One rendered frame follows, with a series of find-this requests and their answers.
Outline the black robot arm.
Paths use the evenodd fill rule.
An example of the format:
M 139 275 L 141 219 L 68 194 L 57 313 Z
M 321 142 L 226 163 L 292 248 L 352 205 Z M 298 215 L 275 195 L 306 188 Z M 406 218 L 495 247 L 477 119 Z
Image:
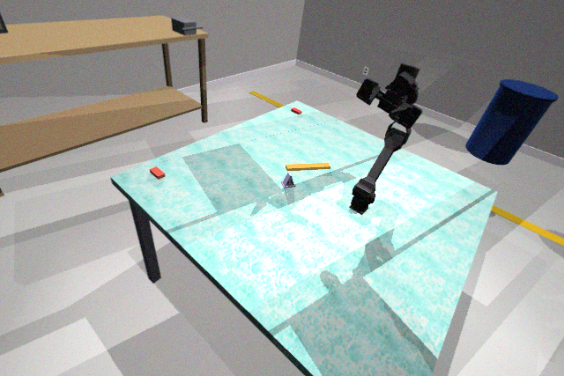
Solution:
M 394 81 L 387 85 L 385 89 L 395 91 L 397 95 L 404 99 L 404 102 L 409 105 L 415 103 L 418 97 L 417 90 L 419 89 L 415 82 L 418 72 L 419 69 L 401 63 Z M 401 149 L 411 134 L 411 128 L 405 128 L 406 133 L 399 129 L 391 128 L 394 123 L 395 122 L 392 122 L 389 125 L 384 138 L 384 147 L 367 176 L 361 178 L 352 189 L 352 195 L 354 196 L 352 197 L 349 208 L 361 215 L 368 209 L 370 203 L 374 203 L 376 197 L 375 183 L 390 160 L 393 152 Z

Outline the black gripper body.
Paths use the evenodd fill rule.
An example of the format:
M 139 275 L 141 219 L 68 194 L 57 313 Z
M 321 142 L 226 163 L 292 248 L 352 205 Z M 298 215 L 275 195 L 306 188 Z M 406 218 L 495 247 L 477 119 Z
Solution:
M 375 81 L 371 80 L 370 78 L 365 79 L 362 83 L 360 89 L 358 90 L 356 96 L 358 99 L 362 100 L 364 95 L 366 94 L 369 86 L 371 84 L 379 85 Z M 380 95 L 379 95 L 380 94 Z M 382 96 L 381 96 L 382 95 Z M 398 107 L 400 107 L 404 103 L 404 99 L 400 98 L 397 93 L 393 90 L 387 90 L 386 93 L 383 93 L 379 90 L 376 94 L 375 98 L 379 100 L 378 107 L 385 111 L 386 113 L 390 114 L 390 112 Z M 402 99 L 402 100 L 401 100 Z M 422 113 L 422 109 L 414 106 L 412 103 L 412 111 L 407 115 L 405 120 L 403 121 L 402 126 L 409 129 L 419 118 Z

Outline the yellow bar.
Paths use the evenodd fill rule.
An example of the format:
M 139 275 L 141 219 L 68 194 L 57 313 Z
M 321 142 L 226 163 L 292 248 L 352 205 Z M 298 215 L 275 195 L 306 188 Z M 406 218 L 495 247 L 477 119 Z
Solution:
M 309 163 L 309 164 L 290 164 L 286 165 L 287 171 L 320 170 L 330 169 L 329 163 Z

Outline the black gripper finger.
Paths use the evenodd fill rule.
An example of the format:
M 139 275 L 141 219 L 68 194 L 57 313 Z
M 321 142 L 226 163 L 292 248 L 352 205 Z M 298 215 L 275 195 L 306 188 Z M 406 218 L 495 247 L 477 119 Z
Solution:
M 407 112 L 408 111 L 408 112 Z M 412 111 L 412 106 L 407 103 L 403 103 L 400 107 L 392 110 L 389 117 L 398 124 L 402 124 L 407 115 Z
M 371 90 L 370 90 L 371 89 Z M 366 94 L 364 95 L 362 101 L 365 102 L 366 104 L 368 104 L 369 106 L 371 105 L 372 101 L 374 100 L 376 94 L 379 92 L 379 90 L 381 89 L 381 87 L 375 85 L 375 84 L 371 84 L 366 92 Z M 367 96 L 367 97 L 366 97 Z

